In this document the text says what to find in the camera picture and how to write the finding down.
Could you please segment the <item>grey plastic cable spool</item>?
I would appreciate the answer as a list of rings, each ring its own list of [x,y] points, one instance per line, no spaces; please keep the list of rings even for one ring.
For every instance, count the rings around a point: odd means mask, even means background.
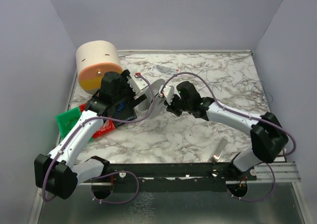
[[[159,97],[159,89],[164,83],[165,83],[165,80],[158,79],[151,84],[155,99],[154,99],[154,109],[149,115],[148,119],[154,119],[165,108],[164,100]],[[149,113],[152,107],[152,94],[151,94],[150,88],[147,87],[145,91],[142,93],[142,95],[146,95],[146,99],[138,105],[138,110],[141,112]]]

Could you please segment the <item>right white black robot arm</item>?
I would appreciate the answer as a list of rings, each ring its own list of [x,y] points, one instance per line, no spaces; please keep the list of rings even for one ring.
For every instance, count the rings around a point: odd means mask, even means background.
[[[176,89],[178,93],[174,95],[167,89],[163,91],[168,112],[176,116],[188,112],[195,118],[225,124],[250,137],[251,148],[239,153],[230,162],[236,172],[245,172],[260,163],[274,162],[288,143],[277,117],[270,112],[258,115],[227,107],[213,98],[201,97],[188,81],[178,84]]]

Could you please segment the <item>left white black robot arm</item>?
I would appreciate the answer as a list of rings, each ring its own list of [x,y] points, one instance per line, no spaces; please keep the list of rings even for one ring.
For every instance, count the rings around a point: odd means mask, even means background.
[[[45,202],[50,201],[46,192],[67,199],[79,184],[102,174],[108,161],[92,157],[76,165],[79,154],[106,121],[119,122],[113,116],[120,108],[133,109],[141,103],[146,96],[135,96],[150,86],[141,74],[131,77],[128,70],[104,74],[100,88],[86,103],[71,131],[48,155],[39,154],[34,161],[36,186],[42,189]]]

